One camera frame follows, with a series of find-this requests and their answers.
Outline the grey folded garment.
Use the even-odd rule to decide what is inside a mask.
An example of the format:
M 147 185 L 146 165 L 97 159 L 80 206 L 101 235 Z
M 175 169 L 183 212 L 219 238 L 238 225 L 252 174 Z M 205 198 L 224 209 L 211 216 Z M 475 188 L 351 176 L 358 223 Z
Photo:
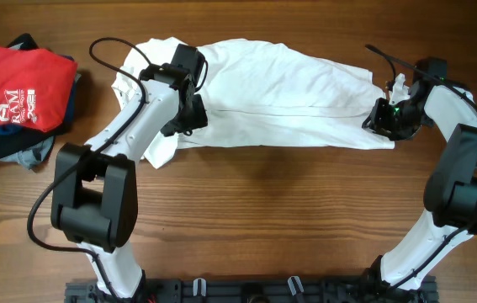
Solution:
M 27 170 L 32 170 L 49 158 L 55 140 L 54 136 L 49 137 L 25 150 L 1 158 L 0 162 L 16 162 Z

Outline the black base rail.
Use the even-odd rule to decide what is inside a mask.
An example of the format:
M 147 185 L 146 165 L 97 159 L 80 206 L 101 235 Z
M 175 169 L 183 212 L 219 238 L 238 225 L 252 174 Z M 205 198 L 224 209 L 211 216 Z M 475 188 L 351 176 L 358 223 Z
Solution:
M 436 279 L 427 277 L 418 290 L 397 290 L 387 295 L 365 295 L 356 277 L 302 279 L 294 287 L 289 279 L 260 281 L 182 281 L 148 279 L 134 302 L 161 303 L 336 303 L 336 302 L 426 302 L 438 303 Z

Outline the white t-shirt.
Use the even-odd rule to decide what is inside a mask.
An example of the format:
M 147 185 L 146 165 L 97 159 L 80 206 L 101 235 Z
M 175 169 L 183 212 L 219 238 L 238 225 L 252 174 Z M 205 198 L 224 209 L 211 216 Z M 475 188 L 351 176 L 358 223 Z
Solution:
M 223 40 L 199 51 L 208 62 L 199 91 L 208 124 L 190 136 L 158 135 L 143 153 L 154 168 L 179 149 L 203 146 L 395 146 L 362 127 L 384 96 L 367 69 L 260 40 Z

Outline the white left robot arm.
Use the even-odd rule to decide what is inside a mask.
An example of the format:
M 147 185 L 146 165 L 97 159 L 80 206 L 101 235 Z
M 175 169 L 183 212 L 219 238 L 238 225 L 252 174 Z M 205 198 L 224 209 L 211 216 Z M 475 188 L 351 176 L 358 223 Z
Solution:
M 205 61 L 148 66 L 107 128 L 82 146 L 60 149 L 50 221 L 72 242 L 71 251 L 89 257 L 97 275 L 90 299 L 146 299 L 146 275 L 130 245 L 138 215 L 136 166 L 157 136 L 189 136 L 208 124 L 199 94 L 207 71 Z

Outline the black folded garment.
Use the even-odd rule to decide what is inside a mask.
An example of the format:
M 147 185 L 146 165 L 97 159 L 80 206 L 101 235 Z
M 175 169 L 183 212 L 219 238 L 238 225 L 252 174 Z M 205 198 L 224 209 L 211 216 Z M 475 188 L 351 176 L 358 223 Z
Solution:
M 5 48 L 22 51 L 43 49 L 39 48 L 28 34 L 20 35 L 13 43 Z M 23 127 L 18 133 L 10 136 L 0 136 L 0 159 L 34 146 L 49 137 L 63 133 L 65 124 L 67 123 L 68 122 L 63 121 L 57 128 L 48 132 Z

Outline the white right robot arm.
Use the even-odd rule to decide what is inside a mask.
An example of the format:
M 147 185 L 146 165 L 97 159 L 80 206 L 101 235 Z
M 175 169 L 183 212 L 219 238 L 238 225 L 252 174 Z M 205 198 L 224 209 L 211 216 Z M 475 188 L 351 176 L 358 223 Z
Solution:
M 477 236 L 477 104 L 460 83 L 421 77 L 406 86 L 399 75 L 363 125 L 392 141 L 435 125 L 446 141 L 427 180 L 419 219 L 375 259 L 357 286 L 369 300 L 414 300 L 429 272 Z

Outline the red folded t-shirt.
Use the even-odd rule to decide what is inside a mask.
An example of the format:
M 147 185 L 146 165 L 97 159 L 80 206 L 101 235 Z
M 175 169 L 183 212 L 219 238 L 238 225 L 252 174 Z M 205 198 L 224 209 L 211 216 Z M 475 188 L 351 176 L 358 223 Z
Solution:
M 0 126 L 41 132 L 64 120 L 77 63 L 46 49 L 0 46 Z

